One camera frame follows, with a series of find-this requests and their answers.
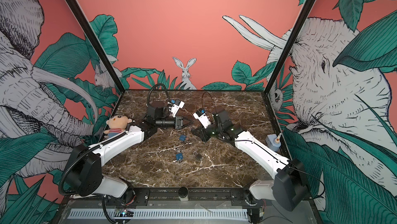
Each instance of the rabbit illustration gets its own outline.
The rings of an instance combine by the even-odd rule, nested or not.
[[[185,85],[183,89],[197,89],[192,82],[190,82],[190,73],[189,73],[189,67],[191,67],[194,63],[196,63],[196,58],[191,58],[187,62],[186,67],[183,66],[182,61],[179,59],[172,57],[176,63],[176,65],[182,69],[182,85]]]
[[[106,55],[109,62],[111,62],[112,67],[114,69],[114,72],[116,72],[117,77],[121,78],[122,73],[113,66],[113,63],[117,61],[117,58],[113,57],[112,55],[107,54]],[[105,68],[105,65],[103,62],[100,60],[99,61],[99,66],[95,66],[95,85],[96,86],[102,86],[102,90],[108,87],[115,87],[114,81],[110,74],[107,72],[107,69]]]

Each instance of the black metal frame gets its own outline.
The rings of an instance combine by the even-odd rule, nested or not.
[[[295,25],[291,30],[291,34],[288,37],[287,43],[285,44],[283,52],[281,53],[280,58],[278,59],[277,64],[274,68],[273,74],[271,75],[269,82],[266,85],[265,88],[266,95],[269,94],[272,85],[274,84],[276,78],[278,77],[278,73],[280,73],[281,71],[281,67],[283,67],[285,60],[288,58],[291,48],[294,45],[295,40],[297,39],[299,32],[303,27],[303,24],[305,23],[307,17],[309,16],[309,13],[312,10],[315,1],[316,0],[305,0],[305,2],[303,3],[298,18],[295,22]]]
[[[114,80],[116,87],[119,89],[120,92],[120,98],[114,108],[114,110],[117,109],[117,106],[126,91],[117,77],[116,73],[114,72],[112,68],[112,64],[107,60],[107,56],[105,51],[103,50],[96,34],[93,32],[90,23],[88,22],[87,18],[85,17],[83,11],[81,10],[78,2],[76,0],[65,0],[72,10],[73,14],[75,15],[77,21],[81,25],[83,31],[85,32],[88,40],[91,42],[92,46],[94,47],[95,51],[97,52],[99,58],[101,61],[104,63],[107,71],[109,72],[110,76]],[[307,19],[310,10],[314,4],[315,0],[305,0],[305,3],[303,4],[303,7],[299,13],[299,16],[295,22],[295,25],[291,31],[291,34],[286,42],[286,45],[281,53],[281,56],[275,66],[274,72],[265,88],[264,91],[261,91],[262,97],[264,99],[264,103],[266,106],[266,109],[269,113],[270,116],[270,121],[271,125],[273,126],[273,129],[275,130],[276,133],[280,133],[280,126],[278,125],[277,118],[275,117],[274,111],[270,105],[270,99],[269,99],[269,92],[271,89],[271,86],[274,84],[276,78],[278,77],[278,74],[281,70],[281,67],[285,63],[286,58],[289,56],[290,50],[296,40],[296,38],[299,35],[299,32],[301,28],[304,25],[305,20]],[[291,158],[290,152],[285,144],[285,142],[281,142],[281,153],[283,156]],[[150,191],[149,200],[179,200],[178,197],[178,191],[179,188],[136,188],[137,192],[147,192],[147,190]],[[244,201],[241,201],[239,198],[236,198],[233,196],[238,195],[241,193],[242,195],[242,188],[190,188],[189,189],[189,197],[192,200],[195,201],[200,201],[200,200],[219,200],[219,201],[225,201],[225,200],[231,200],[232,204],[236,204],[235,206],[242,206],[243,208],[257,208],[257,207],[251,207],[247,206],[247,204],[244,203]],[[316,216],[317,222],[322,223],[322,220],[320,218],[320,215],[315,207],[313,199],[307,199],[310,202],[310,205],[312,206],[313,213]]]
[[[121,83],[120,79],[117,77],[116,72],[114,71],[112,64],[109,62],[105,51],[102,48],[101,43],[99,42],[97,35],[91,28],[90,23],[88,22],[85,14],[80,8],[77,0],[65,0],[68,4],[69,8],[72,10],[74,16],[76,17],[77,21],[79,22],[81,28],[83,29],[87,39],[91,42],[92,46],[95,49],[95,52],[98,54],[99,58],[105,65],[107,71],[109,72],[110,76],[112,77],[116,87],[118,88],[120,93],[125,91],[123,84]]]

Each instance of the rabbit ear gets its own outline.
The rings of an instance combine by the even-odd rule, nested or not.
[[[191,67],[194,63],[196,63],[196,60],[197,60],[196,58],[189,59],[187,65],[186,65],[186,68]]]
[[[99,74],[99,66],[98,65],[95,66],[95,73]]]
[[[172,57],[172,58],[174,59],[176,65],[177,65],[179,68],[181,68],[181,69],[184,68],[182,61],[180,61],[179,59],[177,59],[177,58],[175,58],[175,57]]]

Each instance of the brown marble surface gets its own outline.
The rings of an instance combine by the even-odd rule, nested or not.
[[[146,112],[148,91],[127,91],[120,101],[117,114],[139,119]],[[178,116],[186,116],[195,123],[182,130],[158,129],[146,141],[120,153],[102,167],[102,172],[112,177],[121,177],[135,187],[241,187],[254,178],[269,180],[270,175],[241,150],[226,142],[211,138],[201,142],[190,130],[200,122],[193,113],[201,108],[201,91],[171,91],[170,98],[178,98],[186,104]],[[240,122],[258,140],[265,143],[265,137],[273,133],[270,119],[260,92],[211,92],[217,107],[229,112],[233,123]],[[162,91],[154,91],[152,100],[166,100]],[[211,98],[204,95],[204,107],[213,110]],[[188,141],[180,141],[180,135]],[[183,154],[181,162],[176,161],[176,148]],[[203,158],[196,160],[193,152]]]

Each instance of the padlock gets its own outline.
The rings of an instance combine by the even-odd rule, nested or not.
[[[177,160],[177,161],[182,161],[183,155],[182,155],[181,149],[179,149],[179,148],[176,149],[176,155],[175,155],[175,157],[176,157],[176,160]]]

